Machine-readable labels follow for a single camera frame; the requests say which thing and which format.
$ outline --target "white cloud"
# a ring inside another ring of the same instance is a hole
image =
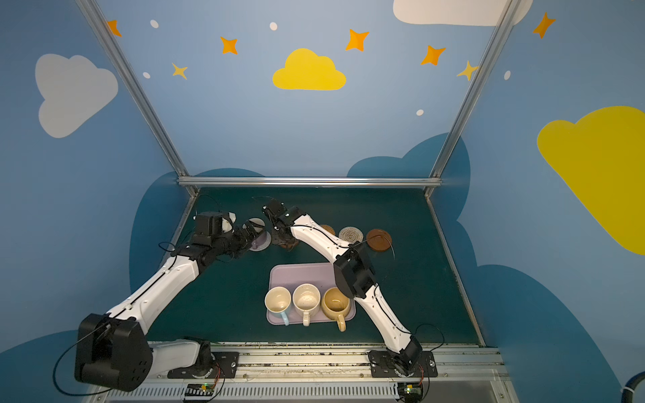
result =
[[[514,24],[533,0],[520,0]],[[408,24],[495,26],[506,0],[394,0],[394,16]]]
[[[119,90],[111,71],[96,68],[78,55],[69,59],[42,55],[36,62],[36,84],[45,98],[38,119],[47,134],[57,139],[72,134]]]

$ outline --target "yellow mug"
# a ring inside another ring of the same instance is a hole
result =
[[[345,297],[338,287],[328,289],[322,298],[321,308],[324,314],[338,322],[338,329],[345,331],[345,316],[350,312],[350,299]]]

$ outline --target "black tube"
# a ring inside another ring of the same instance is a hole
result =
[[[625,384],[625,388],[630,388],[631,390],[636,390],[636,387],[640,384],[640,382],[645,379],[645,371],[638,373],[634,375],[631,379],[627,381]],[[634,396],[633,392],[628,389],[623,389],[622,390],[622,398],[620,399],[620,403],[631,403],[631,400]]]

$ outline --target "green table surface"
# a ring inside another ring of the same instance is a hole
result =
[[[477,336],[450,269],[430,210],[418,189],[346,188],[205,188],[197,211],[232,211],[243,222],[265,219],[262,205],[271,196],[285,206],[298,206],[318,224],[338,234],[355,226],[365,235],[374,228],[392,236],[395,252],[370,249],[381,291],[399,320],[410,330],[424,322],[438,326],[446,343],[477,343]],[[181,239],[189,239],[192,218]],[[247,251],[240,259],[213,263],[187,285],[159,315],[148,340],[175,340],[185,336],[211,342],[383,342],[369,316],[357,304],[356,316],[340,332],[335,322],[276,326],[266,320],[264,295],[269,274],[278,264],[326,262],[300,242],[292,251],[271,245]],[[421,342],[441,341],[440,333],[422,326]]]

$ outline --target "purple tray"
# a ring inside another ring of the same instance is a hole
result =
[[[318,291],[321,292],[321,299],[324,297],[325,291],[332,287],[336,287],[336,280],[333,277],[333,264],[332,263],[304,263],[304,264],[279,264],[276,267],[271,269],[271,275],[269,276],[269,290],[273,287],[285,287],[292,294],[295,291],[296,287],[300,284],[308,282],[318,287]],[[298,324],[303,322],[303,317],[298,315],[293,307],[293,301],[291,302],[292,306],[289,308],[289,318],[290,324]],[[345,321],[354,318],[356,315],[356,303],[354,299],[350,300],[350,312],[347,314]],[[266,320],[270,324],[284,325],[284,322],[279,317],[274,317],[269,314],[269,311],[266,311]],[[323,313],[321,309],[316,313],[311,319],[310,323],[319,323],[319,322],[335,322],[335,320],[329,319]]]

